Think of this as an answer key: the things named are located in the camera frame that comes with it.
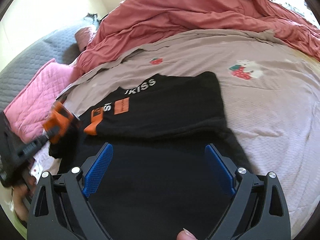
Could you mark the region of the left hand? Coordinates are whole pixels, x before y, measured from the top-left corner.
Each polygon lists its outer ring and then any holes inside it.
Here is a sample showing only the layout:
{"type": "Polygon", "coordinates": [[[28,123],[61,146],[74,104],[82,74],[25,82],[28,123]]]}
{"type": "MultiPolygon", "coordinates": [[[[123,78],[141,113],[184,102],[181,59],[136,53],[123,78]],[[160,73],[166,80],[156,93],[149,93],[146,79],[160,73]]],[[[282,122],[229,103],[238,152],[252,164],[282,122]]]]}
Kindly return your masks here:
{"type": "Polygon", "coordinates": [[[28,220],[28,209],[25,206],[23,200],[26,196],[33,194],[36,188],[36,178],[28,174],[26,176],[26,182],[30,187],[27,187],[25,183],[13,187],[12,201],[14,204],[14,211],[17,217],[24,222],[28,220]]]}

